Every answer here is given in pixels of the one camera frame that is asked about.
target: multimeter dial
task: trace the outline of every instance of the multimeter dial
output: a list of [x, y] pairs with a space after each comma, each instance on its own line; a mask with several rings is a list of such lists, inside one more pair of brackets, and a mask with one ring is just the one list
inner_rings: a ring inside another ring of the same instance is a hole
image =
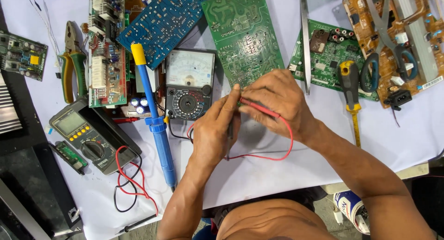
[[85, 141], [82, 143], [80, 150], [86, 158], [91, 160], [99, 160], [105, 156], [105, 149], [102, 144], [97, 141]]
[[176, 117], [183, 119], [198, 118], [203, 112], [205, 101], [200, 92], [178, 90], [173, 97], [173, 109]]

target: scissors handle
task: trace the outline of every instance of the scissors handle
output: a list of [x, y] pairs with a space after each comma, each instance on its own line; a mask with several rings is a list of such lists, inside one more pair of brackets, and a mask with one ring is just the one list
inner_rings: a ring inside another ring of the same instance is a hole
[[[369, 67], [370, 64], [372, 66], [372, 80], [371, 80], [371, 86], [368, 87], [367, 84], [367, 76], [369, 74]], [[364, 65], [362, 66], [361, 74], [360, 74], [360, 84], [361, 89], [364, 92], [374, 92], [376, 89], [378, 89], [379, 85], [379, 54], [378, 53], [372, 53], [367, 57], [367, 59], [364, 62]]]
[[[413, 64], [412, 72], [410, 75], [407, 73], [407, 69], [405, 69], [405, 63], [402, 59], [402, 56], [407, 57], [408, 62]], [[397, 72], [403, 81], [407, 82], [409, 80], [413, 80], [418, 75], [418, 63], [415, 61], [414, 56], [410, 53], [405, 47], [401, 44], [398, 44], [395, 49], [393, 49], [393, 56], [395, 57], [396, 63], [398, 65]]]

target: digital multimeter display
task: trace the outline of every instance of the digital multimeter display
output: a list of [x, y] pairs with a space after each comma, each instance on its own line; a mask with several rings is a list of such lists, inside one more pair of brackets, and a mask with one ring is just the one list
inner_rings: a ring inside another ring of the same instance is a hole
[[57, 128], [64, 135], [70, 135], [73, 131], [77, 130], [83, 124], [85, 124], [85, 120], [82, 119], [77, 114], [77, 112], [71, 112], [71, 114], [64, 117], [59, 123], [57, 123]]

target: table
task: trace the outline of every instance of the table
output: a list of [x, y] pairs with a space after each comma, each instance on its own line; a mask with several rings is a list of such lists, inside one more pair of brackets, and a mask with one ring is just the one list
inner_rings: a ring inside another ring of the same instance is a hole
[[[6, 22], [11, 33], [51, 45], [46, 28], [28, 0], [1, 0]], [[43, 2], [37, 0], [43, 8]], [[290, 61], [291, 54], [300, 31], [299, 0], [266, 0], [276, 31], [284, 63]], [[52, 28], [61, 50], [64, 45], [66, 21], [77, 25], [87, 22], [88, 0], [46, 0]], [[309, 16], [320, 22], [351, 28], [341, 0], [309, 0]], [[183, 48], [215, 49], [205, 22], [195, 36], [183, 44]], [[26, 79], [38, 117], [43, 126], [61, 110], [64, 103], [60, 80], [54, 75], [55, 55], [48, 54], [43, 82]], [[444, 97], [443, 84], [418, 94], [412, 102], [397, 112], [401, 128], [397, 128], [392, 111], [384, 110], [379, 102], [361, 100], [359, 113], [362, 148], [370, 152], [394, 171], [399, 171], [433, 158], [441, 151], [444, 141]], [[215, 78], [215, 99], [229, 92], [228, 80], [221, 68]], [[312, 85], [307, 103], [316, 118], [322, 120], [343, 138], [354, 142], [351, 117], [345, 110], [343, 94]], [[247, 152], [273, 152], [264, 155], [281, 156], [288, 149], [289, 140], [267, 132], [265, 128], [243, 117], [239, 140], [231, 154]], [[173, 121], [173, 130], [185, 135], [190, 123]], [[169, 201], [171, 191], [166, 186], [153, 136], [143, 121], [124, 124], [122, 128], [141, 147], [144, 157], [143, 170], [146, 175], [147, 192], [159, 205], [160, 220]], [[51, 142], [62, 140], [57, 133], [47, 135]], [[170, 137], [171, 151], [176, 172], [181, 177], [192, 145], [188, 141]], [[254, 197], [283, 192], [297, 188], [340, 182], [341, 179], [318, 153], [300, 143], [295, 143], [293, 151], [285, 161], [270, 162], [262, 159], [244, 158], [222, 161], [214, 171], [205, 190], [204, 209], [246, 200]], [[104, 176], [94, 166], [89, 166], [85, 176], [78, 175], [59, 157], [56, 157], [64, 178], [81, 209], [84, 230], [89, 240], [106, 240], [114, 237], [121, 228], [154, 213], [147, 199], [138, 198], [136, 206], [127, 213], [114, 209], [112, 194], [117, 174]], [[135, 168], [128, 168], [132, 173]], [[129, 206], [134, 197], [118, 193], [121, 208]]]

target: spray can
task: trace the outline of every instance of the spray can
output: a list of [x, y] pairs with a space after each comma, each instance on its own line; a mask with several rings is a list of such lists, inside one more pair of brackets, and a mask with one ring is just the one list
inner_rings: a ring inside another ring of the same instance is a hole
[[369, 214], [362, 200], [352, 191], [333, 194], [334, 203], [362, 234], [370, 235]]

